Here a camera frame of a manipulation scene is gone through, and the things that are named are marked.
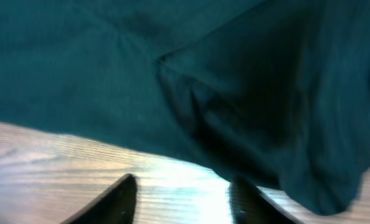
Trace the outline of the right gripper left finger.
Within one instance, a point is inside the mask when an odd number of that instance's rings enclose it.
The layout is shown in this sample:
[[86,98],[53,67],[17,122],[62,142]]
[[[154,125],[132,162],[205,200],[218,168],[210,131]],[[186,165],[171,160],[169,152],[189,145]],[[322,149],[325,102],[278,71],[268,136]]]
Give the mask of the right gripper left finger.
[[137,181],[126,174],[62,224],[133,224]]

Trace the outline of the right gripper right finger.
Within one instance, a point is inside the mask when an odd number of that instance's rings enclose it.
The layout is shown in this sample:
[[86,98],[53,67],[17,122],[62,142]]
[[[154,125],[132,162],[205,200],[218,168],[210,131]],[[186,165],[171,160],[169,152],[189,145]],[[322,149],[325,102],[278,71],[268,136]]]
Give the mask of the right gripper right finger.
[[240,177],[230,183],[229,205],[234,224],[302,224]]

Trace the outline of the black t-shirt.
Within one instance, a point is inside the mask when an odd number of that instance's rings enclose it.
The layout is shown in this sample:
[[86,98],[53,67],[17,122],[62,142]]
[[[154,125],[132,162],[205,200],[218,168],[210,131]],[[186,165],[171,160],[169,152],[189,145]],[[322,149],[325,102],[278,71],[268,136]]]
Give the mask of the black t-shirt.
[[370,168],[370,0],[0,0],[0,121],[335,215]]

